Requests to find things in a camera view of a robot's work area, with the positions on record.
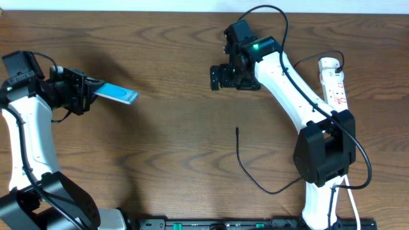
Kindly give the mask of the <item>blue Galaxy smartphone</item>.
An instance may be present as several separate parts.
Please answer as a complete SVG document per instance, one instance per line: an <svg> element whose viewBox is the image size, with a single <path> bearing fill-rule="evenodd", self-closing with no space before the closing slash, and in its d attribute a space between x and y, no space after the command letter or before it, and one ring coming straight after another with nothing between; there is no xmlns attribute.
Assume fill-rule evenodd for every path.
<svg viewBox="0 0 409 230"><path fill-rule="evenodd" d="M139 96L138 92L114 84L105 83L95 92L95 95L130 105Z"/></svg>

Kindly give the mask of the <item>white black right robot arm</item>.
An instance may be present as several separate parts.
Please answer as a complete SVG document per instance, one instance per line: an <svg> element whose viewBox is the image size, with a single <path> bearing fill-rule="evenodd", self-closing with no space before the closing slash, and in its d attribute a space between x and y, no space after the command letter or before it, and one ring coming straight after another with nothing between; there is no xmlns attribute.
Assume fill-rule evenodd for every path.
<svg viewBox="0 0 409 230"><path fill-rule="evenodd" d="M309 229L330 229L337 222L336 202L356 160L355 118L348 110L344 73L338 60L319 62L320 98L295 71L273 37L258 38L244 20L225 31L227 64L210 68L210 88L257 91L267 88L297 130L293 161L306 182L302 220Z"/></svg>

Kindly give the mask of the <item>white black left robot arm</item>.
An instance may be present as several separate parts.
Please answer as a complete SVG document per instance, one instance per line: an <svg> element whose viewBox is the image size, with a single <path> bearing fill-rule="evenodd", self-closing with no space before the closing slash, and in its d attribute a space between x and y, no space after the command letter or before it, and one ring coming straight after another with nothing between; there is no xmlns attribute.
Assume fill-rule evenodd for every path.
<svg viewBox="0 0 409 230"><path fill-rule="evenodd" d="M123 211L98 208L61 172L52 112L64 108L80 116L100 96L130 105L137 92L58 65L44 75L31 51L12 52L3 63L9 77L1 86L1 114L10 133L12 177L1 220L12 229L133 229Z"/></svg>

